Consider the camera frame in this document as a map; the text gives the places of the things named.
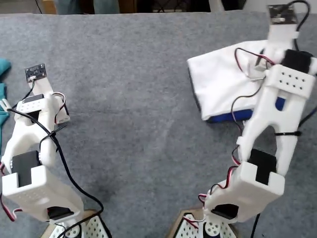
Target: gray carpet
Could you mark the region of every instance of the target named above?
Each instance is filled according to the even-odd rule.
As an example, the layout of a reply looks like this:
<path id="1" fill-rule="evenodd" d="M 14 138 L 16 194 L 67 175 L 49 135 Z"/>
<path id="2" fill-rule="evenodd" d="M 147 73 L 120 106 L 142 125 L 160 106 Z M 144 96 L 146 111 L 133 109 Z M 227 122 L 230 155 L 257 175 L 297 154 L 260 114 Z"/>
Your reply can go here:
<path id="1" fill-rule="evenodd" d="M 317 15 L 304 25 L 301 49 L 317 55 Z M 132 15 L 32 15 L 0 18 L 0 57 L 13 104 L 28 91 L 24 68 L 44 62 L 71 114 L 60 132 L 74 178 L 105 205 L 116 238 L 162 238 L 180 209 L 225 178 L 238 130 L 207 126 L 196 108 L 186 60 L 267 36 L 265 14 L 241 11 Z M 315 87 L 305 113 L 317 103 Z M 317 228 L 317 117 L 303 127 L 285 195 L 260 218 L 257 238 L 314 238 Z M 13 130 L 3 129 L 4 145 Z M 256 147 L 272 152 L 272 130 Z M 51 171 L 69 184 L 59 157 Z M 83 197 L 85 208 L 97 208 Z M 11 208 L 15 205 L 8 202 Z M 249 237 L 253 219 L 238 224 Z M 0 212 L 0 237 L 39 237 L 46 224 Z"/>

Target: black wire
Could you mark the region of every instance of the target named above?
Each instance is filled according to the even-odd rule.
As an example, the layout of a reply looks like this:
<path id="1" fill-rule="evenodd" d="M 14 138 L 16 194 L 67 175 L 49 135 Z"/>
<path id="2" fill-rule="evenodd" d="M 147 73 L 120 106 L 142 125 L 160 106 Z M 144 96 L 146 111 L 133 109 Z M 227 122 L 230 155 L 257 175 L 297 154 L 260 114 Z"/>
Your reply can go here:
<path id="1" fill-rule="evenodd" d="M 43 14 L 43 13 L 42 13 L 42 10 L 41 10 L 41 8 L 40 8 L 40 6 L 39 6 L 38 0 L 35 0 L 35 3 L 36 3 L 36 6 L 38 6 L 38 9 L 39 9 L 40 13 Z"/>
<path id="2" fill-rule="evenodd" d="M 67 176 L 69 178 L 69 180 L 71 181 L 71 183 L 77 188 L 78 191 L 80 191 L 83 195 L 89 197 L 90 199 L 94 200 L 96 203 L 98 203 L 98 205 L 100 206 L 100 210 L 98 212 L 96 212 L 95 214 L 85 218 L 85 219 L 82 219 L 81 221 L 75 223 L 74 225 L 68 227 L 65 231 L 63 231 L 63 233 L 61 233 L 57 238 L 61 238 L 64 234 L 66 234 L 68 231 L 70 231 L 71 229 L 73 229 L 74 227 L 80 225 L 81 223 L 85 222 L 85 221 L 88 221 L 90 220 L 91 218 L 95 217 L 95 216 L 99 216 L 103 211 L 104 211 L 104 206 L 103 204 L 96 198 L 94 197 L 93 195 L 90 195 L 89 193 L 87 193 L 85 190 L 83 190 L 78 184 L 77 182 L 74 180 L 74 178 L 72 177 L 70 171 L 69 171 L 69 168 L 68 168 L 68 165 L 67 165 L 67 162 L 66 162 L 66 159 L 64 157 L 64 154 L 63 154 L 63 151 L 61 149 L 61 146 L 59 144 L 59 141 L 57 140 L 56 136 L 53 134 L 51 134 L 51 132 L 49 130 L 46 129 L 45 126 L 43 126 L 38 120 L 36 120 L 35 118 L 33 118 L 32 116 L 28 115 L 28 114 L 25 114 L 25 113 L 22 113 L 22 112 L 19 112 L 15 109 L 8 109 L 8 112 L 14 112 L 14 113 L 17 113 L 21 116 L 24 116 L 28 119 L 30 119 L 31 121 L 33 121 L 34 123 L 36 123 L 41 129 L 43 129 L 45 131 L 45 133 L 47 135 L 51 135 L 51 139 L 52 141 L 55 143 L 56 147 L 57 147 L 57 150 L 59 152 L 59 155 L 60 155 L 60 158 L 61 158 L 61 161 L 64 165 L 64 168 L 65 168 L 65 171 L 67 173 Z"/>
<path id="3" fill-rule="evenodd" d="M 314 109 L 307 115 L 305 116 L 303 119 L 301 119 L 301 121 L 298 124 L 298 128 L 300 128 L 309 118 L 311 118 L 315 113 L 317 112 L 317 106 L 314 107 Z"/>
<path id="4" fill-rule="evenodd" d="M 255 221 L 254 221 L 254 223 L 253 223 L 253 228 L 252 228 L 252 233 L 251 233 L 250 238 L 253 238 L 253 237 L 254 237 L 254 233 L 256 232 L 256 228 L 257 228 L 257 224 L 258 224 L 260 215 L 261 215 L 261 213 L 257 214 L 257 217 L 256 217 L 256 219 L 255 219 Z"/>
<path id="5" fill-rule="evenodd" d="M 35 86 L 35 80 L 33 80 L 32 87 L 31 87 L 30 91 L 27 94 L 25 94 L 25 96 L 20 101 L 22 101 L 22 100 L 26 99 L 28 96 L 30 96 L 30 94 L 32 93 L 32 91 L 34 89 L 34 86 Z M 19 102 L 17 102 L 12 108 L 13 109 L 16 108 L 16 106 L 18 106 L 18 103 Z"/>
<path id="6" fill-rule="evenodd" d="M 64 129 L 67 126 L 67 124 L 57 128 L 56 130 L 53 130 L 49 135 L 45 136 L 39 143 L 39 149 L 41 150 L 41 144 L 44 140 L 46 140 L 47 138 L 53 136 L 53 134 L 56 134 L 57 132 L 59 132 L 60 130 Z"/>
<path id="7" fill-rule="evenodd" d="M 237 98 L 232 102 L 232 104 L 231 104 L 230 113 L 231 113 L 231 115 L 232 115 L 232 118 L 233 118 L 234 123 L 235 123 L 235 124 L 237 125 L 237 127 L 239 128 L 240 136 L 242 135 L 242 127 L 241 127 L 240 124 L 237 122 L 237 119 L 236 119 L 236 117 L 235 117 L 235 115 L 234 115 L 234 113 L 233 113 L 233 106 L 234 106 L 234 104 L 236 103 L 236 101 L 237 101 L 239 98 L 251 98 L 251 97 L 255 96 L 255 95 L 260 91 L 260 89 L 262 88 L 262 85 L 263 85 L 263 82 L 261 83 L 261 85 L 259 86 L 258 90 L 257 90 L 255 93 L 253 93 L 253 94 L 251 94 L 251 95 L 239 96 L 239 97 L 237 97 Z"/>
<path id="8" fill-rule="evenodd" d="M 63 227 L 63 228 L 64 228 L 64 230 L 66 230 L 66 227 L 65 227 L 65 226 L 63 226 L 63 225 L 61 225 L 61 224 L 57 224 L 57 223 L 55 223 L 55 225 L 57 225 L 57 226 L 59 226 L 59 227 Z"/>
<path id="9" fill-rule="evenodd" d="M 309 17 L 309 14 L 311 12 L 311 5 L 309 4 L 309 2 L 305 1 L 305 0 L 294 0 L 294 1 L 291 1 L 289 2 L 286 6 L 284 6 L 282 8 L 282 11 L 288 9 L 289 6 L 295 4 L 295 3 L 303 3 L 306 5 L 307 7 L 307 11 L 306 11 L 306 14 L 304 16 L 304 18 L 302 19 L 302 21 L 298 24 L 297 28 L 296 28 L 296 31 L 299 32 L 302 25 L 306 22 L 307 18 Z M 297 44 L 297 39 L 294 39 L 294 47 L 297 51 L 299 51 L 299 48 L 298 48 L 298 44 Z"/>

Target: perforated base plate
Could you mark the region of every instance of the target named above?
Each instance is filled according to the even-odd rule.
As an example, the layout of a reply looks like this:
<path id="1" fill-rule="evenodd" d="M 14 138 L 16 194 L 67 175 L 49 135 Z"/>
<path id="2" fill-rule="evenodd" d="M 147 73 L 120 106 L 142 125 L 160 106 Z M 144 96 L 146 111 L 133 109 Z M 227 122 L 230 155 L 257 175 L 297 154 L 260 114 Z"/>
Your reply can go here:
<path id="1" fill-rule="evenodd" d="M 64 231 L 63 227 L 56 226 L 49 238 L 57 238 Z M 85 229 L 82 231 L 81 236 L 74 236 L 73 231 L 70 230 L 66 233 L 67 238 L 108 238 L 108 235 L 101 223 L 99 217 L 94 217 L 90 219 L 89 223 L 86 225 Z"/>
<path id="2" fill-rule="evenodd" d="M 197 227 L 188 223 L 182 217 L 185 216 L 191 220 L 200 220 L 202 218 L 201 209 L 186 210 L 180 213 L 177 221 L 171 228 L 166 238 L 237 238 L 237 231 L 234 227 L 220 221 L 206 221 L 194 223 Z"/>

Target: floor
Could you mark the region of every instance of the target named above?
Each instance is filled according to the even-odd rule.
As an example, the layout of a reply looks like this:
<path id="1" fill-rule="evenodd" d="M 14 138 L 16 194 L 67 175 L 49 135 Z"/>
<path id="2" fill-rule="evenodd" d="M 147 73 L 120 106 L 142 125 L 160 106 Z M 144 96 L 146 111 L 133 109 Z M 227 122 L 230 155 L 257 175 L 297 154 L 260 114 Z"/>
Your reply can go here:
<path id="1" fill-rule="evenodd" d="M 42 11 L 42 0 L 37 0 Z M 9 13 L 40 13 L 35 0 L 0 0 L 0 14 Z"/>

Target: white cloth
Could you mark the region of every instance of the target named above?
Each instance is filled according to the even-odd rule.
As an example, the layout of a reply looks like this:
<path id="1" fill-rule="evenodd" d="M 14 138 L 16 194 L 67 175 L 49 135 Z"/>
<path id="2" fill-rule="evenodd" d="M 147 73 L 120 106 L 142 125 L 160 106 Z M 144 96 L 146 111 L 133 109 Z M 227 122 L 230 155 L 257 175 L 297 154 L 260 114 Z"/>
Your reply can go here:
<path id="1" fill-rule="evenodd" d="M 203 120 L 230 113 L 232 102 L 237 97 L 251 95 L 258 90 L 260 83 L 252 82 L 238 68 L 234 51 L 241 47 L 259 54 L 265 43 L 266 41 L 241 42 L 187 60 Z M 246 72 L 251 57 L 254 56 L 243 51 L 238 52 L 239 63 Z M 233 110 L 253 109 L 257 99 L 258 95 L 240 98 Z"/>

